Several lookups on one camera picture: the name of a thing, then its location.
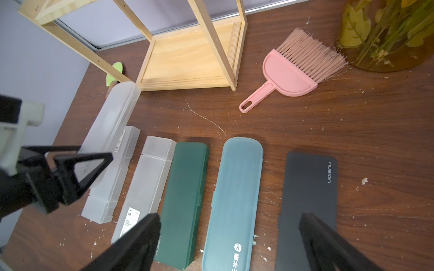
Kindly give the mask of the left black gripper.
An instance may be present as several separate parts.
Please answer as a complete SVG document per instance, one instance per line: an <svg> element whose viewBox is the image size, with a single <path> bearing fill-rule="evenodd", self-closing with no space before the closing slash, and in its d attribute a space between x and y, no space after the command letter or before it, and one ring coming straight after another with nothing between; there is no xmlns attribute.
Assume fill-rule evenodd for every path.
<svg viewBox="0 0 434 271"><path fill-rule="evenodd" d="M49 152L79 151L81 146L24 146L17 161L17 174L1 170L1 218L28 205L51 213L61 204L78 201L113 161L111 152L59 155L52 171Z"/></svg>

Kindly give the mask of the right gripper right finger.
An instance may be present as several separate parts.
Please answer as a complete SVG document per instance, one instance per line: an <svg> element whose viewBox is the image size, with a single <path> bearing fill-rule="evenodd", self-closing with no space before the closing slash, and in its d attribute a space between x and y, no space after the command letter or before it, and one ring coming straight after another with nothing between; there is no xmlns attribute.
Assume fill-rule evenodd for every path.
<svg viewBox="0 0 434 271"><path fill-rule="evenodd" d="M299 230L312 271L382 270L312 213L302 214Z"/></svg>

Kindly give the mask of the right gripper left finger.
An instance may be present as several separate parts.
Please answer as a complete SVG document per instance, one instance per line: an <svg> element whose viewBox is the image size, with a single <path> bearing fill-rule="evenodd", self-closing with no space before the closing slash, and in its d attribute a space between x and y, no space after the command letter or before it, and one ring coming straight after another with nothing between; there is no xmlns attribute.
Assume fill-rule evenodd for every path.
<svg viewBox="0 0 434 271"><path fill-rule="evenodd" d="M156 254L160 229L159 214L148 214L82 270L149 271Z"/></svg>

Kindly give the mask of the clear pencil case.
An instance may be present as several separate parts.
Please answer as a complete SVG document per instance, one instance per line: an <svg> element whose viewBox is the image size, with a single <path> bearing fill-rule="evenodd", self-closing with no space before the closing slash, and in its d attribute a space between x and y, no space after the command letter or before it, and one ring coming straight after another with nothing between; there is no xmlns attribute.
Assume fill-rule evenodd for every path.
<svg viewBox="0 0 434 271"><path fill-rule="evenodd" d="M147 136L111 243L148 214L158 211L175 147L176 142L171 139Z"/></svg>
<svg viewBox="0 0 434 271"><path fill-rule="evenodd" d="M132 81L114 86L78 153L108 153L113 158L116 146L124 133L140 93L141 90Z"/></svg>
<svg viewBox="0 0 434 271"><path fill-rule="evenodd" d="M125 127L113 152L113 161L105 173L100 175L101 182L90 190L81 213L82 217L98 224L113 219L139 135L140 130L134 126Z"/></svg>

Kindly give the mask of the dark green pencil case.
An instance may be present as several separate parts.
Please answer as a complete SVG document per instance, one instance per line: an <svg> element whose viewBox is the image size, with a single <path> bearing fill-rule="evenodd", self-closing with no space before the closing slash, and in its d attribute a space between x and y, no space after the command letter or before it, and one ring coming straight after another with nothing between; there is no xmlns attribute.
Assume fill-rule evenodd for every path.
<svg viewBox="0 0 434 271"><path fill-rule="evenodd" d="M176 144L160 216L159 263L184 270L194 260L208 160L206 144Z"/></svg>

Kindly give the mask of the dark grey pencil case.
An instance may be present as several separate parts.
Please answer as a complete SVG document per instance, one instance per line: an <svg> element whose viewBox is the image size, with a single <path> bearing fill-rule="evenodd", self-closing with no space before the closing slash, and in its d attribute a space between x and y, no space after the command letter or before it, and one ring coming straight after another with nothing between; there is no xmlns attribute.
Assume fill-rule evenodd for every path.
<svg viewBox="0 0 434 271"><path fill-rule="evenodd" d="M276 271L308 271L299 223L303 213L313 213L337 229L338 162L306 152L287 153L281 211L278 218Z"/></svg>

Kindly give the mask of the light teal pencil case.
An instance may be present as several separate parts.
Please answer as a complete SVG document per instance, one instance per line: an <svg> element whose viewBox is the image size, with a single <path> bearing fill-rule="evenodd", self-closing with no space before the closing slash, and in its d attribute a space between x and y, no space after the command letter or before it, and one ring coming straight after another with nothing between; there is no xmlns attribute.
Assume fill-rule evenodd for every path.
<svg viewBox="0 0 434 271"><path fill-rule="evenodd" d="M252 257L263 147L234 137L223 146L202 258L204 271L248 271Z"/></svg>

